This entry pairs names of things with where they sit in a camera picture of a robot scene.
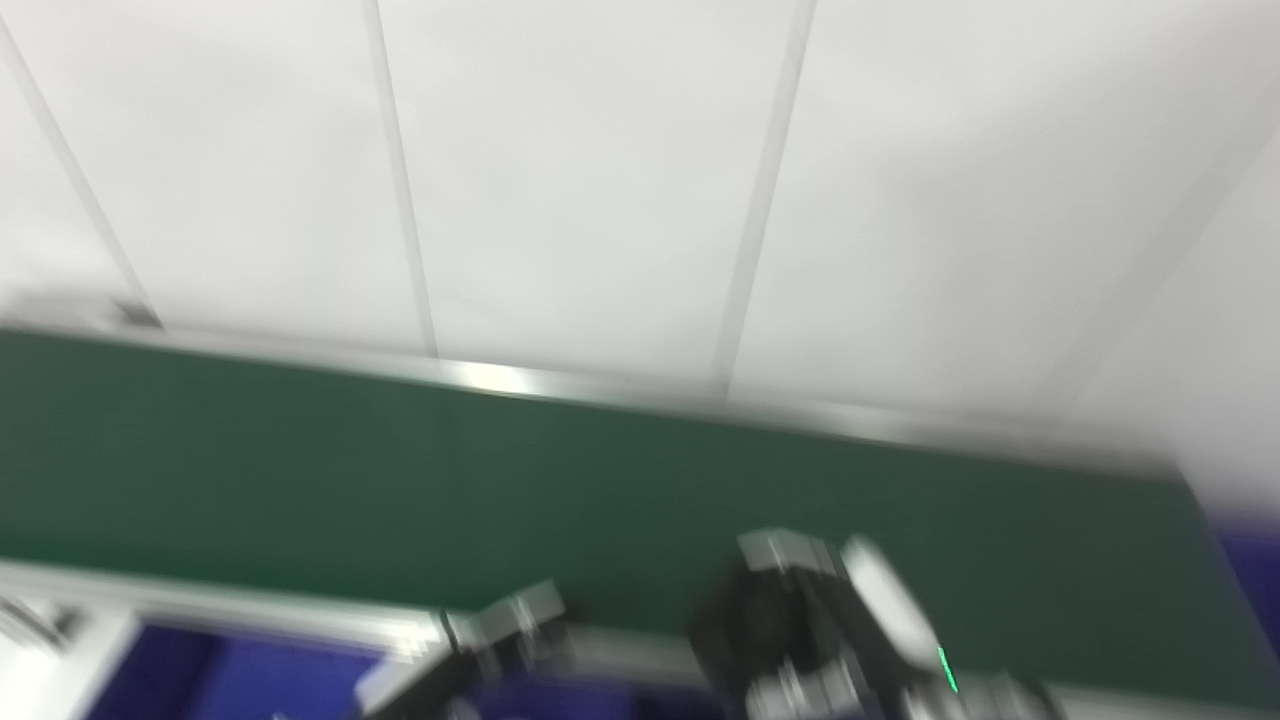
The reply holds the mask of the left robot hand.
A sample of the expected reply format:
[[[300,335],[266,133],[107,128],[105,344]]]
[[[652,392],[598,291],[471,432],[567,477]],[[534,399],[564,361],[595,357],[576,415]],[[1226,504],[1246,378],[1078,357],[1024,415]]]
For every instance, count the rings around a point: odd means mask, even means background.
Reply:
[[[476,687],[535,669],[564,634],[566,603],[553,582],[470,616],[444,614],[443,639],[411,660],[388,660],[357,683],[356,719],[448,719]]]

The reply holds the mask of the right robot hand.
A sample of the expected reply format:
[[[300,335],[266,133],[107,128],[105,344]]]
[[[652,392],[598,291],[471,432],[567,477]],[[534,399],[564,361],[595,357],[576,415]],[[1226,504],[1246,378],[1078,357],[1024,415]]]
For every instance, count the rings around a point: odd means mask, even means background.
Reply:
[[[751,578],[783,592],[783,647],[750,673],[749,719],[965,719],[931,621],[865,538],[841,550],[795,530],[739,538]]]

